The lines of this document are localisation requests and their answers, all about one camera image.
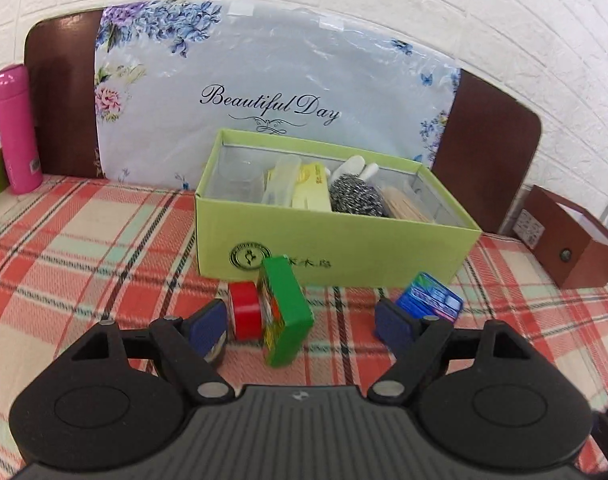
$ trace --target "open cardboard box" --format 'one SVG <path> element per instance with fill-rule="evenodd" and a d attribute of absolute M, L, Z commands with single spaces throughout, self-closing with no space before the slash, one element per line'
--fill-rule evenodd
<path fill-rule="evenodd" d="M 218 167 L 253 159 L 266 172 L 280 153 L 334 170 L 351 155 L 380 166 L 383 178 L 422 195 L 436 223 L 220 200 Z M 254 280 L 263 257 L 287 255 L 302 285 L 407 286 L 420 272 L 448 284 L 481 230 L 426 167 L 381 153 L 312 140 L 221 130 L 196 191 L 197 257 L 203 276 Z"/>
<path fill-rule="evenodd" d="M 608 229 L 576 203 L 533 186 L 513 231 L 559 288 L 608 283 Z"/>

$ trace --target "brown headboard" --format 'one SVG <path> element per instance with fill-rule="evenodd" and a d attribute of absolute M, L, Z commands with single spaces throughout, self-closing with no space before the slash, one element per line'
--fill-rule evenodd
<path fill-rule="evenodd" d="M 37 23 L 24 62 L 46 173 L 100 176 L 95 129 L 95 36 L 102 10 Z M 497 232 L 540 140 L 535 113 L 462 71 L 433 172 L 486 232 Z"/>

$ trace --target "pink water bottle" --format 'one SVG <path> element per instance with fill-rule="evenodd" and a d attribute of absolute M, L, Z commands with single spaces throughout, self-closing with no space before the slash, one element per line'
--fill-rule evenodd
<path fill-rule="evenodd" d="M 42 183 L 42 168 L 23 64 L 0 70 L 0 141 L 11 191 L 31 192 Z"/>

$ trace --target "box logo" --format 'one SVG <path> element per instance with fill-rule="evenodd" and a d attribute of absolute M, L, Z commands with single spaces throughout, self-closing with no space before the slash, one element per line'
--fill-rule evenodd
<path fill-rule="evenodd" d="M 268 247 L 257 242 L 244 242 L 233 247 L 230 252 L 230 262 L 242 270 L 257 270 L 264 258 L 270 258 Z"/>

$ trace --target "plaid bedsheet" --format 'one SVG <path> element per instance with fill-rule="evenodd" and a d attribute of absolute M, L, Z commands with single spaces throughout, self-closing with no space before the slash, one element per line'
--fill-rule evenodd
<path fill-rule="evenodd" d="M 226 284 L 198 275 L 189 192 L 50 177 L 21 198 L 0 196 L 0 479 L 21 458 L 8 430 L 15 396 L 93 323 L 139 328 L 188 316 Z M 608 405 L 608 286 L 561 292 L 518 241 L 483 236 L 450 284 L 465 300 L 457 326 L 501 319 L 584 393 Z M 289 367 L 263 364 L 257 344 L 231 343 L 220 373 L 243 383 L 358 384 L 393 362 L 373 337 L 373 305 L 400 290 L 307 287 L 316 322 Z M 144 368 L 145 362 L 136 363 Z M 595 468 L 591 446 L 584 469 Z"/>

